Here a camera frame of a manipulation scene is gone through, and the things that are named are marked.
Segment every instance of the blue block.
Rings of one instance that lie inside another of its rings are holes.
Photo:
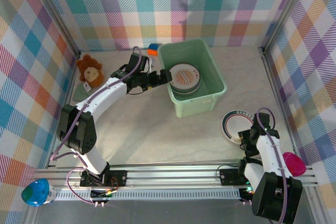
[[[151,44],[148,46],[148,49],[157,50],[157,49],[159,48],[160,45],[162,45],[162,44],[151,43]]]

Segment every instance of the white floor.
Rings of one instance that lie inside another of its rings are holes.
[[[166,86],[140,95],[126,95],[96,123],[96,147],[103,158],[111,165],[242,158],[244,152],[224,136],[222,119],[232,110],[254,114],[260,107],[268,107],[275,114],[282,152],[292,151],[257,48],[217,47],[211,51],[228,85],[213,111],[178,118]],[[103,63],[106,79],[130,57],[129,51],[89,54]],[[159,61],[155,69],[160,69]],[[61,153],[67,151],[65,147],[61,149]],[[57,167],[77,165],[79,162],[71,156],[56,163]]]

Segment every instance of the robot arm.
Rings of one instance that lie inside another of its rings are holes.
[[[129,63],[115,71],[99,90],[75,106],[71,106],[70,104],[65,105],[61,111],[60,123],[57,129],[60,141],[62,141],[68,133],[79,111],[84,109],[76,126],[66,140],[65,145],[80,155],[87,165],[86,174],[94,177],[94,180],[101,184],[106,184],[108,181],[107,178],[105,178],[105,173],[109,169],[109,164],[102,158],[94,146],[97,141],[94,124],[99,116],[116,102],[116,100],[126,95],[133,88],[141,87],[143,91],[146,91],[172,80],[168,70],[161,70],[160,75],[157,74],[156,71],[152,72],[151,60],[146,56],[142,56],[141,63],[133,74],[125,78],[122,82],[111,86],[112,83],[127,76],[127,74],[135,68],[138,61],[139,55],[132,53]]]
[[[267,129],[276,146],[286,178],[288,197],[284,223],[293,223],[303,189],[302,183],[300,180],[293,178],[286,166],[280,151],[279,134],[269,126],[269,114],[260,113],[259,115],[263,126]],[[253,188],[252,212],[256,216],[278,221],[285,200],[284,181],[273,143],[260,127],[256,115],[251,129],[238,134],[246,155],[238,164],[238,175],[248,179]],[[261,161],[251,158],[259,154]]]

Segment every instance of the lion plush toy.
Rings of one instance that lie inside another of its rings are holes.
[[[90,87],[96,88],[104,82],[102,64],[89,55],[84,55],[82,60],[77,60],[76,65],[80,72],[79,80],[87,81]]]

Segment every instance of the checkered wall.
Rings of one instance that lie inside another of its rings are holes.
[[[210,46],[260,46],[285,2],[54,0],[83,50],[122,50],[200,37]]]
[[[275,15],[272,19],[272,22],[269,25],[268,30],[267,30],[267,32],[264,36],[264,39],[262,40],[261,45],[258,45],[258,46],[265,47],[266,43],[268,42],[271,34],[273,33],[273,31],[276,27],[276,24],[279,20],[280,15],[282,14],[282,11],[283,11],[284,7],[287,5],[287,2],[288,2],[288,0],[282,0],[280,2],[280,5],[278,6],[278,9],[277,9],[277,11],[276,11],[276,13],[275,13]]]
[[[271,55],[295,142],[336,223],[336,0],[299,0]]]
[[[40,0],[0,0],[0,223],[47,158],[75,58]]]

